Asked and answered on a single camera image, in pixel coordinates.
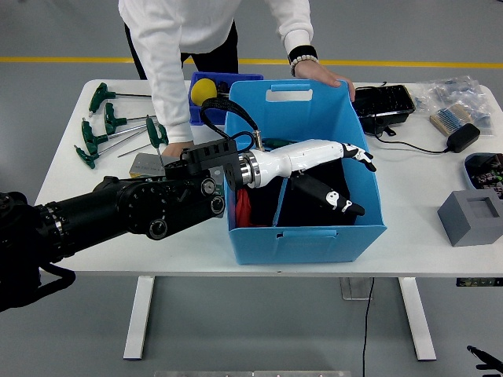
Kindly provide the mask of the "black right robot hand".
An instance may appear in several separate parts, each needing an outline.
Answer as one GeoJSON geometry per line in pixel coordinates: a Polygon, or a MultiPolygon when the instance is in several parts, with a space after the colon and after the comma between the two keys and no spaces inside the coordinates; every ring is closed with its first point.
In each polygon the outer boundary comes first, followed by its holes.
{"type": "Polygon", "coordinates": [[[502,361],[474,346],[467,346],[467,351],[479,359],[475,368],[485,372],[484,376],[502,376],[502,361]]]}

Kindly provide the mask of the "person's right hand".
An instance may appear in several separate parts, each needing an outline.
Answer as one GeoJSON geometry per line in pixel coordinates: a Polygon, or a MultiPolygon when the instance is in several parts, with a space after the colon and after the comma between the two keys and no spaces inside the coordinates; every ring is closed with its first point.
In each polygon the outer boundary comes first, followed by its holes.
{"type": "Polygon", "coordinates": [[[193,141],[170,143],[162,152],[163,156],[178,158],[184,150],[192,148],[193,141]]]}

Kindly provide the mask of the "person's left hand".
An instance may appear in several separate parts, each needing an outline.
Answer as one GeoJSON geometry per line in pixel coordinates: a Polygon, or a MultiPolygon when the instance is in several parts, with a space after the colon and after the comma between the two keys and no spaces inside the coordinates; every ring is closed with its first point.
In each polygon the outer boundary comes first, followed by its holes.
{"type": "Polygon", "coordinates": [[[295,77],[298,79],[312,79],[331,87],[340,87],[340,85],[345,82],[347,84],[350,100],[354,101],[355,88],[353,82],[342,75],[330,71],[317,61],[301,60],[295,65],[294,73],[295,77]]]}

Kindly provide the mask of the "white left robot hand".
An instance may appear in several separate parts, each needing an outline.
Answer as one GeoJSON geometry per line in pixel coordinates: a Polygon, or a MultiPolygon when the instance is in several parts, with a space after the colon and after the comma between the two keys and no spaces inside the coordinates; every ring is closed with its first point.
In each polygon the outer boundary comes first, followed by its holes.
{"type": "Polygon", "coordinates": [[[294,189],[306,193],[325,207],[339,210],[342,213],[362,216],[365,209],[342,196],[335,189],[311,177],[305,171],[344,158],[352,158],[364,163],[372,172],[373,156],[356,145],[337,141],[310,139],[277,148],[271,152],[257,149],[248,153],[251,164],[251,180],[248,186],[252,189],[268,185],[274,178],[288,178],[294,189]]]}

